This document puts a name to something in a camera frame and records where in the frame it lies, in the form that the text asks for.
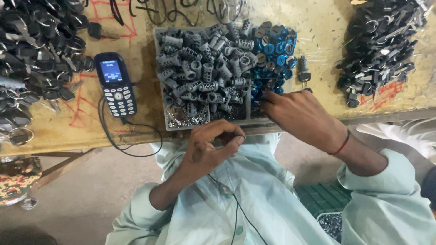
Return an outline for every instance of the phone screen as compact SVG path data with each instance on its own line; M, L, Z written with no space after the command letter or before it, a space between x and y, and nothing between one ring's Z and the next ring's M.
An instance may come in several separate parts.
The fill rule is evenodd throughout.
M107 83L121 82L123 80L117 61L102 61L100 66Z

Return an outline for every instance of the key ring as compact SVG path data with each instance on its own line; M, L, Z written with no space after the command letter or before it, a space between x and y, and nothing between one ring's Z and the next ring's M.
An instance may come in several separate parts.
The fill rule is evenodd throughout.
M30 132L30 133L31 133L31 136L30 136L30 138L29 138L28 140L26 140L26 141L24 141L24 142L21 142L21 143L17 144L17 146L22 146L22 145L24 145L25 143L31 141L31 140L33 139L33 137L35 136L35 134L33 133L32 130L30 130L30 129L28 129L28 128L20 127L20 128L14 128L14 129L12 129L12 130L9 132L9 134L8 134L9 139L11 138L11 134L13 134L13 132L14 132L15 130L17 130L17 129L24 130L24 131L27 131L27 132Z

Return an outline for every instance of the key blade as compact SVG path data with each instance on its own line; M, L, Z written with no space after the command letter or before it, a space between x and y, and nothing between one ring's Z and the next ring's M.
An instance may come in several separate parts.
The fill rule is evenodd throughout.
M72 87L70 88L70 92L71 92L71 93L76 92L76 90L77 90L78 88L80 88L84 83L85 83L85 82L84 82L83 80L79 81L78 83L76 83L74 86L72 86Z
M100 34L102 36L104 36L104 37L110 37L110 38L113 38L113 39L116 39L116 40L121 38L118 34L112 33L112 32L108 32L108 31L105 31L103 29L100 31Z

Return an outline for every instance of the wooden table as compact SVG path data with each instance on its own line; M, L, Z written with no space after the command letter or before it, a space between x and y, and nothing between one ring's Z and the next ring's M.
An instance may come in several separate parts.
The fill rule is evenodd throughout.
M149 1L148 7L155 8L161 1ZM119 33L121 39L94 40L86 31L79 36L87 43L86 54L94 56L100 52L114 51L126 60L130 78L138 82L134 87L138 113L131 118L135 123L150 124L158 128L164 140L177 137L175 132L165 130L162 99L159 82L155 73L154 25L147 12L136 7L145 7L137 0L132 1L132 10L136 17L129 15L129 0L117 0L125 25L119 25L112 17L109 0L89 0L85 10L89 21L100 22L103 29ZM167 4L167 11L174 9ZM206 11L206 0L190 8L183 8L177 2L177 9L187 13L192 22L199 15L199 26L211 26L216 18ZM386 122L402 119L428 118L436 116L436 17L430 13L428 24L414 37L419 40L412 61L416 72L409 76L407 83L391 82L381 89L375 99L362 97L362 106L349 109L345 105L344 95L335 87L339 71L334 69L337 61L343 57L340 47L344 43L347 24L353 15L348 0L310 0L310 1L272 1L249 0L243 6L241 18L250 17L254 25L264 21L293 27L298 32L299 42L295 55L306 55L312 72L308 85L326 110L346 124ZM159 14L151 13L158 20ZM186 26L187 22L179 15L175 26ZM32 154L73 149L109 146L97 115L97 103L102 96L96 73L77 74L73 83L84 80L85 84L76 92L76 99L70 102L59 101L61 116L35 103L31 107L34 120L29 126L34 130L35 138L24 146L2 144L1 156ZM296 78L286 82L286 92L301 89ZM159 141L158 135L148 128L123 126L119 119L106 117L108 128L119 144L139 144ZM279 128L273 124L255 125L246 129L249 134L276 132Z

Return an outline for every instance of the phone button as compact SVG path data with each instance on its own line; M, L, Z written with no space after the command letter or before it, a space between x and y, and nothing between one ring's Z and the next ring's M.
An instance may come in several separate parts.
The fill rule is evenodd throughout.
M114 97L115 97L116 100L122 100L123 99L123 95L120 92L115 93Z

